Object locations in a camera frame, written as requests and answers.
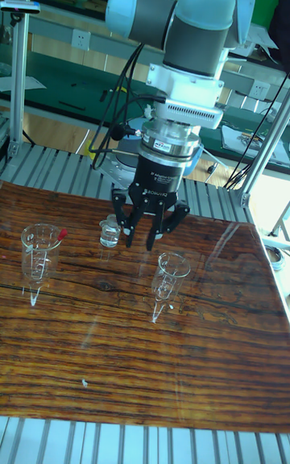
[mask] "wall socket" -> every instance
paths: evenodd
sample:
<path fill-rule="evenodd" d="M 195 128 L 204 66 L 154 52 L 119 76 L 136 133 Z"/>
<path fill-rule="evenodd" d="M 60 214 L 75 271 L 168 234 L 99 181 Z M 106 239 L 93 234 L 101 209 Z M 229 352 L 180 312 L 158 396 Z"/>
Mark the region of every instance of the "wall socket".
<path fill-rule="evenodd" d="M 269 83 L 265 83 L 263 81 L 258 81 L 257 79 L 255 79 L 254 84 L 252 85 L 251 90 L 248 93 L 248 97 L 252 97 L 253 99 L 257 99 L 259 101 L 264 101 L 264 99 L 266 99 L 269 89 Z"/>
<path fill-rule="evenodd" d="M 72 47 L 81 48 L 83 51 L 89 50 L 90 32 L 73 29 Z"/>

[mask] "small glass vial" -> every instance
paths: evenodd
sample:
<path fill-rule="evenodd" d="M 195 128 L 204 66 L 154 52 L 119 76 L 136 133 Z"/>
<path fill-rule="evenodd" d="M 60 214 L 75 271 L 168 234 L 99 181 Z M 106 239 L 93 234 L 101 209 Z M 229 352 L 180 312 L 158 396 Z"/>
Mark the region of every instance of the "small glass vial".
<path fill-rule="evenodd" d="M 100 243 L 105 247 L 117 246 L 121 228 L 117 223 L 116 216 L 113 214 L 108 215 L 105 221 L 100 222 L 100 227 Z"/>

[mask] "wood grain surface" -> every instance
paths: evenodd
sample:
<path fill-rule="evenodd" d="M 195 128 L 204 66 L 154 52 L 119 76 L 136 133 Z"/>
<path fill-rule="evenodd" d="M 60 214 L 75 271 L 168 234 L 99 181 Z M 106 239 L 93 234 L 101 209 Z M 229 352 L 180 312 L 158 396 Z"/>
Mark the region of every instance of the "wood grain surface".
<path fill-rule="evenodd" d="M 131 249 L 124 235 L 106 249 L 108 213 L 105 201 L 2 183 L 0 415 L 289 432 L 289 326 L 255 228 L 188 216 L 150 253 L 144 218 Z M 38 295 L 21 272 L 33 222 L 68 230 Z M 151 280 L 172 250 L 192 270 L 153 323 Z"/>

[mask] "metal pole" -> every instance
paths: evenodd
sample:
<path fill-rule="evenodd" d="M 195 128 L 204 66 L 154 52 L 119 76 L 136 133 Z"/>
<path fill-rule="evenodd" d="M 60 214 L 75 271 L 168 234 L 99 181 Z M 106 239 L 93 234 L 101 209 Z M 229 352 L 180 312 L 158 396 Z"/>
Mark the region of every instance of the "metal pole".
<path fill-rule="evenodd" d="M 21 22 L 16 23 L 14 26 L 9 156 L 17 154 L 22 143 L 27 37 L 28 14 L 25 14 Z"/>
<path fill-rule="evenodd" d="M 287 91 L 284 101 L 276 115 L 275 121 L 273 122 L 271 129 L 269 130 L 267 137 L 263 141 L 263 145 L 259 150 L 258 155 L 255 157 L 251 169 L 248 172 L 246 179 L 242 187 L 238 191 L 238 195 L 241 198 L 241 204 L 246 205 L 252 188 L 255 182 L 262 174 L 269 159 L 271 158 L 272 152 L 275 150 L 277 143 L 282 136 L 285 127 L 290 119 L 290 89 Z"/>

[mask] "white paper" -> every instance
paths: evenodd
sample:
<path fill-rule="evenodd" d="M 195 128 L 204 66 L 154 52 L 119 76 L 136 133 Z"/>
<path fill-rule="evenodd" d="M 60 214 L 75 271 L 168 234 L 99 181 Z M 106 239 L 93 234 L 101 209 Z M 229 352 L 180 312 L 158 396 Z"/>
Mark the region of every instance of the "white paper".
<path fill-rule="evenodd" d="M 238 152 L 243 154 L 246 149 L 246 144 L 242 142 L 245 139 L 246 143 L 249 143 L 250 139 L 248 137 L 243 137 L 241 131 L 236 131 L 235 129 L 230 129 L 228 126 L 222 126 L 222 146 L 224 149 L 229 149 L 230 151 Z M 259 149 L 262 146 L 262 142 L 252 143 L 251 147 L 247 150 L 247 155 L 251 158 L 257 156 Z M 290 167 L 290 159 L 287 152 L 284 149 L 284 145 L 280 140 L 271 155 L 269 160 L 273 164 L 284 165 Z"/>
<path fill-rule="evenodd" d="M 250 25 L 246 39 L 254 44 L 262 45 L 262 47 L 278 48 L 267 33 L 267 29 L 254 23 Z"/>
<path fill-rule="evenodd" d="M 34 77 L 25 77 L 25 90 L 46 88 Z M 12 77 L 0 77 L 0 92 L 10 92 L 12 89 Z"/>

